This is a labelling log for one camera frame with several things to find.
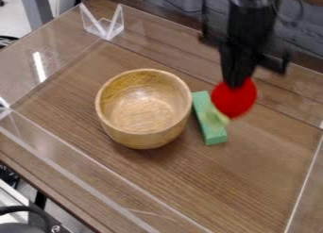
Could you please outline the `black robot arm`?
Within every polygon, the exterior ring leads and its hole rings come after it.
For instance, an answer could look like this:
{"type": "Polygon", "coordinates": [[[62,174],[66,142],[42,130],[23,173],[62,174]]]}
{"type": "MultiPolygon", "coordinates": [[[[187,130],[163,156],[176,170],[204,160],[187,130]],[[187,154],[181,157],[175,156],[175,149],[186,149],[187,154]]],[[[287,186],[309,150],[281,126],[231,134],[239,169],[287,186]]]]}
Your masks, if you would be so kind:
{"type": "Polygon", "coordinates": [[[220,46],[223,77],[235,90],[253,77],[270,44],[277,0],[228,0],[227,39],[220,46]]]}

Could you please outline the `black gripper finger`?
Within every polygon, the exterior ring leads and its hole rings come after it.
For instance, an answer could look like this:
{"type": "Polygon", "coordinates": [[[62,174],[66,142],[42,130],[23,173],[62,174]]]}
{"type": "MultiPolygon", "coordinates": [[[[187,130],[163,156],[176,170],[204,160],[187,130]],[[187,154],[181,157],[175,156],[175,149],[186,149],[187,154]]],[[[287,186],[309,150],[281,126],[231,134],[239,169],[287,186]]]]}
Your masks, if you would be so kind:
{"type": "Polygon", "coordinates": [[[239,51],[222,52],[223,77],[228,86],[242,86],[244,83],[243,54],[239,51]]]}
{"type": "Polygon", "coordinates": [[[258,60],[254,56],[239,55],[235,62],[235,87],[244,85],[246,80],[253,76],[258,60]]]}

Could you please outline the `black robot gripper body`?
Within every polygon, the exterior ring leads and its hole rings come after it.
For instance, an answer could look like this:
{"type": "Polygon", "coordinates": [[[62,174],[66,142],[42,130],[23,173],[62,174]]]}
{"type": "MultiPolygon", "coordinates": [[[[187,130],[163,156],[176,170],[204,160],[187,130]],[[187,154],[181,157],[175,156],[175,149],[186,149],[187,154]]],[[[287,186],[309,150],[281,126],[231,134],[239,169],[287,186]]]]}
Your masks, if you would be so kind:
{"type": "Polygon", "coordinates": [[[238,54],[243,51],[254,56],[254,61],[265,66],[277,66],[278,61],[266,53],[275,24],[273,5],[244,7],[230,5],[227,21],[227,39],[222,44],[222,63],[232,66],[238,62],[238,54]]]}

